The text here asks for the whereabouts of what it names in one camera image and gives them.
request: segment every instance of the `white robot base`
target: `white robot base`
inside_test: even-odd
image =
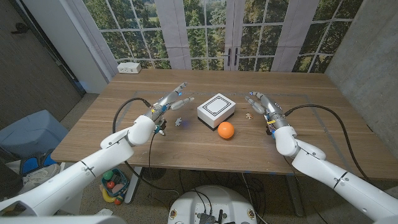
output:
[[[253,206],[237,192],[218,185],[204,185],[183,194],[170,208],[168,224],[176,223],[245,223],[256,224]]]

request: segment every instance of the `white box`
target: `white box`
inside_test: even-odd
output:
[[[120,73],[138,74],[139,71],[141,71],[141,65],[134,62],[120,63],[118,65],[118,70]]]
[[[214,131],[221,122],[233,115],[235,104],[219,93],[198,106],[198,119]]]

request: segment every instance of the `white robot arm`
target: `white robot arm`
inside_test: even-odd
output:
[[[129,159],[132,147],[145,144],[152,133],[164,133],[167,110],[177,110],[193,98],[176,101],[187,83],[153,104],[148,112],[139,116],[133,126],[111,134],[101,142],[101,150],[82,159],[42,185],[16,197],[0,202],[0,210],[19,203],[27,208],[21,215],[49,216],[81,192],[91,181],[105,171]]]
[[[326,154],[321,149],[295,139],[297,133],[288,124],[282,108],[262,93],[250,94],[261,101],[259,104],[246,97],[254,110],[264,115],[269,129],[274,132],[278,152],[293,157],[292,165],[297,170],[326,184],[374,221],[398,215],[397,199],[326,161]]]

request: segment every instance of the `wooden table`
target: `wooden table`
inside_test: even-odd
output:
[[[195,101],[178,111],[168,111],[166,136],[156,135],[151,167],[289,174],[290,167],[266,135],[264,118],[245,101],[249,91],[267,94],[287,111],[294,106],[315,103],[327,106],[344,121],[355,156],[365,173],[374,179],[398,179],[398,161],[366,126],[329,78],[319,73],[227,72],[195,70],[145,70],[140,74],[117,74],[79,122],[53,152],[56,161],[76,162],[100,149],[111,134],[112,120],[122,103],[141,97],[155,103],[182,82],[188,82],[181,99]],[[228,121],[235,127],[232,139],[221,139],[197,119],[197,106],[222,93],[236,102]],[[147,108],[135,101],[121,113],[118,129],[132,125]],[[254,119],[248,120],[246,113]],[[175,126],[177,118],[181,126]],[[336,118],[321,109],[302,108],[287,117],[298,139],[322,149],[327,160],[361,176],[355,168],[343,132]],[[149,143],[134,147],[128,160],[134,166],[148,166]]]

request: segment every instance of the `white power strip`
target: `white power strip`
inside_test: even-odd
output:
[[[139,71],[141,71],[141,65],[134,62],[120,63],[118,65],[118,70],[120,73],[138,74]]]

